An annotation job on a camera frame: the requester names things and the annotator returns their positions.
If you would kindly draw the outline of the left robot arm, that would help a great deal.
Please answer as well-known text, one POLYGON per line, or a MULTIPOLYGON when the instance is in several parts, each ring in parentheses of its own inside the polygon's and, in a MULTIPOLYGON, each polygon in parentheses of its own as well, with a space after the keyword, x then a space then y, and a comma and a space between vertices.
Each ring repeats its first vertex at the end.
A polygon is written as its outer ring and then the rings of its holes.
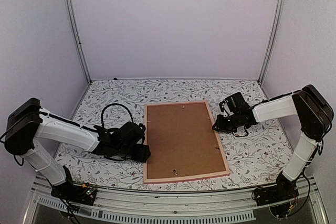
POLYGON ((40 100, 31 98, 8 116, 1 143, 7 152, 15 158, 21 157, 48 180, 53 196, 83 202, 94 199, 94 187, 88 182, 75 185, 69 169, 55 161, 38 140, 76 146, 115 162, 130 159, 145 163, 148 160, 151 153, 144 144, 146 128, 143 124, 131 119, 120 128, 108 129, 103 120, 90 128, 51 114, 40 106, 40 100))

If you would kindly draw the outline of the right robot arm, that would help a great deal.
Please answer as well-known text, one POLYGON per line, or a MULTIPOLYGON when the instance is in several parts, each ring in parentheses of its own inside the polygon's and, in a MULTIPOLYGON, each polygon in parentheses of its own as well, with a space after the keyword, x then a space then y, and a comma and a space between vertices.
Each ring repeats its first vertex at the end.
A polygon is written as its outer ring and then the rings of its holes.
POLYGON ((296 181, 312 162, 318 145, 332 128, 333 109, 311 84, 301 90, 279 95, 250 106, 240 92, 225 98, 219 104, 221 114, 212 129, 234 134, 238 128, 247 130, 253 125, 272 119, 296 115, 301 125, 301 135, 293 155, 276 178, 271 189, 258 188, 254 197, 258 203, 282 201, 298 195, 296 181))

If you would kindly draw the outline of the floral table mat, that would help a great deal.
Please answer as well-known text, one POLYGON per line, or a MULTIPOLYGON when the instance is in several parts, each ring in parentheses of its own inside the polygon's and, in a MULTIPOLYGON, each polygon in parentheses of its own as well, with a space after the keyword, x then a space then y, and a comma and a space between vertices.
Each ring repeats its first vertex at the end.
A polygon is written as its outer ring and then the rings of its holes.
MULTIPOLYGON (((266 97, 256 81, 245 80, 109 80, 95 81, 88 89, 74 121, 93 127, 103 118, 106 126, 120 127, 130 118, 141 123, 148 103, 206 100, 212 115, 219 103, 240 92, 254 105, 266 97)), ((98 186, 155 191, 202 191, 234 189, 273 183, 286 166, 291 146, 277 120, 249 129, 247 137, 221 134, 228 161, 228 176, 169 184, 145 184, 143 165, 134 161, 114 162, 78 147, 61 144, 56 161, 66 166, 76 182, 98 186)))

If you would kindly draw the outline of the front aluminium rail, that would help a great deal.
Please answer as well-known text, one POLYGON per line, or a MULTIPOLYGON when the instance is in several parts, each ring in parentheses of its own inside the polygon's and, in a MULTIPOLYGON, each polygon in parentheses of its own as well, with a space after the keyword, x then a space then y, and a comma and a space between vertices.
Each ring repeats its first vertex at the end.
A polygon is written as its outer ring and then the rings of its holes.
POLYGON ((100 188, 92 206, 64 204, 32 193, 24 223, 330 223, 318 190, 299 189, 293 212, 273 215, 285 202, 258 206, 248 189, 158 193, 100 188))

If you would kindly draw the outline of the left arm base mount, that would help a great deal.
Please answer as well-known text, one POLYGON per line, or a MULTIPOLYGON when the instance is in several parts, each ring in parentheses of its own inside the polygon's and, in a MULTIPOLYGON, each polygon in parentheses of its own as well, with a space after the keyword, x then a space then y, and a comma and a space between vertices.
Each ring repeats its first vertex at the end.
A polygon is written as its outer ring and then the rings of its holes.
POLYGON ((54 197, 88 206, 93 206, 96 194, 96 188, 88 183, 78 186, 70 182, 64 182, 58 186, 53 186, 51 191, 51 195, 54 197))

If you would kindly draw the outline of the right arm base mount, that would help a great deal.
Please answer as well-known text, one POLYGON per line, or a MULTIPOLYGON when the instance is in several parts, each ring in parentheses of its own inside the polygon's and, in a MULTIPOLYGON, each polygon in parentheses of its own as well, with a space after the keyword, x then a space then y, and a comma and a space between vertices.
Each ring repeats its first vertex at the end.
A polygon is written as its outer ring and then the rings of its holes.
POLYGON ((277 186, 257 187, 253 190, 251 198, 256 202, 257 206, 271 205, 269 210, 271 214, 278 218, 287 218, 294 207, 297 205, 299 192, 297 188, 289 191, 279 191, 277 186))

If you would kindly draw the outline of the right aluminium post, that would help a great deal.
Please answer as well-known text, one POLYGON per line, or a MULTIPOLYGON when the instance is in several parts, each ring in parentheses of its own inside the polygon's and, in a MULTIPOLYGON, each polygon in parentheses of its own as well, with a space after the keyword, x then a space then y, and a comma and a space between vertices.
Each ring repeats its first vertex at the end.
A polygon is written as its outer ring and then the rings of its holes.
POLYGON ((269 39, 268 39, 268 43, 266 47, 266 52, 265 52, 265 56, 264 56, 263 63, 261 65, 261 70, 260 70, 259 77, 258 77, 258 83, 260 85, 263 85, 265 81, 267 70, 268 70, 268 67, 271 61, 271 56, 272 56, 272 52, 273 52, 275 42, 276 42, 276 37, 278 33, 278 28, 279 28, 279 24, 281 20, 281 14, 282 14, 282 10, 284 7, 284 3, 285 3, 285 0, 276 1, 276 8, 275 8, 275 13, 274 13, 272 26, 270 30, 270 35, 269 35, 269 39))

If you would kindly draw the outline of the aluminium post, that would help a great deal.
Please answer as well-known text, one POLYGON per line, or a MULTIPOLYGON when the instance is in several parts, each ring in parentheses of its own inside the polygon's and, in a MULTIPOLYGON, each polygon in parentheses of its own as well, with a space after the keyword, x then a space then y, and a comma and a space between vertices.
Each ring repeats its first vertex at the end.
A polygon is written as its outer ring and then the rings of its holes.
POLYGON ((71 30, 71 33, 72 33, 75 48, 76 48, 77 55, 78 55, 78 58, 79 58, 79 62, 80 62, 81 68, 82 68, 82 72, 83 72, 83 75, 85 77, 85 80, 86 80, 87 84, 90 84, 92 82, 92 80, 91 80, 91 76, 90 76, 90 73, 89 73, 89 68, 88 68, 88 65, 87 65, 87 61, 85 59, 85 54, 84 54, 84 51, 83 51, 82 42, 81 42, 81 39, 80 39, 80 34, 79 34, 77 22, 76 22, 73 2, 72 2, 72 0, 64 0, 64 1, 65 1, 65 7, 66 7, 68 19, 69 19, 70 30, 71 30))
POLYGON ((260 85, 263 85, 265 81, 267 70, 268 70, 268 67, 271 61, 271 56, 272 56, 272 52, 273 52, 275 42, 276 42, 276 37, 278 33, 278 28, 279 28, 279 24, 281 20, 281 14, 282 14, 282 10, 284 7, 284 3, 285 3, 285 0, 276 1, 276 8, 275 8, 275 13, 274 13, 272 26, 270 30, 270 35, 269 35, 269 39, 268 39, 268 43, 266 47, 266 52, 265 52, 265 56, 264 56, 263 63, 261 65, 261 70, 260 70, 259 77, 258 77, 258 83, 260 85))

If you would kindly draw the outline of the left aluminium post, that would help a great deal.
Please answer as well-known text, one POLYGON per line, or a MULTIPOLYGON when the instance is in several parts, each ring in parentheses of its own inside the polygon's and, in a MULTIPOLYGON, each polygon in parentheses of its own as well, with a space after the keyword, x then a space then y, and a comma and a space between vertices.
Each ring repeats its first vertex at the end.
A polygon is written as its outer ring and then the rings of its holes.
POLYGON ((76 22, 73 2, 72 2, 72 0, 64 0, 64 1, 65 1, 65 7, 66 7, 68 19, 69 19, 70 30, 71 30, 71 33, 72 33, 75 48, 76 48, 77 55, 78 55, 78 58, 79 58, 79 62, 80 62, 81 68, 82 68, 82 72, 83 72, 83 75, 85 77, 85 80, 86 80, 87 84, 90 84, 92 82, 92 80, 91 80, 91 76, 90 76, 90 73, 89 73, 89 68, 88 68, 88 65, 87 65, 87 61, 85 59, 85 54, 84 54, 84 51, 83 51, 82 42, 81 42, 81 39, 80 39, 80 34, 79 34, 77 22, 76 22))

